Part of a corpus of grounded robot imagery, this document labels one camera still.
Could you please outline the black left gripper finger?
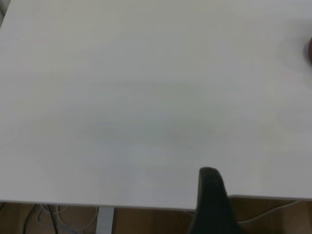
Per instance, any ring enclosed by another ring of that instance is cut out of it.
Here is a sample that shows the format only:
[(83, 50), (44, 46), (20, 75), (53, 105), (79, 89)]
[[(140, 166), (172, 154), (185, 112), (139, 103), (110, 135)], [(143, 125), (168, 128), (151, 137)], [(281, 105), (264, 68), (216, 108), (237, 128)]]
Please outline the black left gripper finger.
[(199, 170), (197, 206), (190, 234), (241, 234), (221, 174), (215, 168)]

